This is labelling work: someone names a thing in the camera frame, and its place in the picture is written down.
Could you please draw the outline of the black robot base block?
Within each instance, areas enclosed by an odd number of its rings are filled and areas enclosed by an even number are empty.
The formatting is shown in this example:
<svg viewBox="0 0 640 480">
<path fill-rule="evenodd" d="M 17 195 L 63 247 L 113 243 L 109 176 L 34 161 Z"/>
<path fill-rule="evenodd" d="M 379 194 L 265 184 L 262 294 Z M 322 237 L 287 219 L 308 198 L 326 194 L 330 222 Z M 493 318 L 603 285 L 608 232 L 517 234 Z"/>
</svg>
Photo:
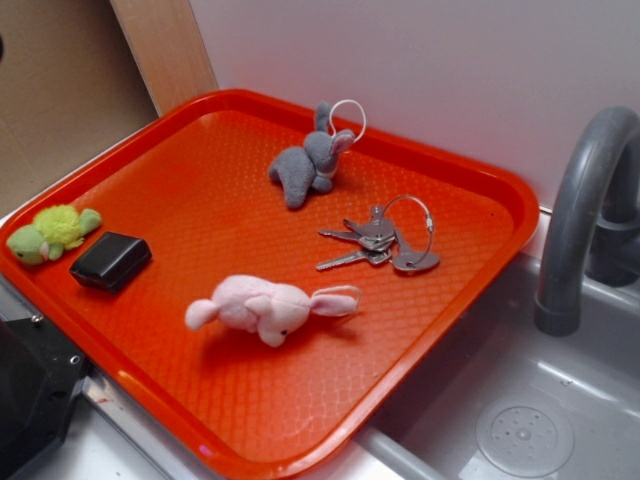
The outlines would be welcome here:
<svg viewBox="0 0 640 480">
<path fill-rule="evenodd" d="M 89 363 L 48 318 L 1 323 L 1 477 L 20 479 L 65 442 Z"/>
</svg>

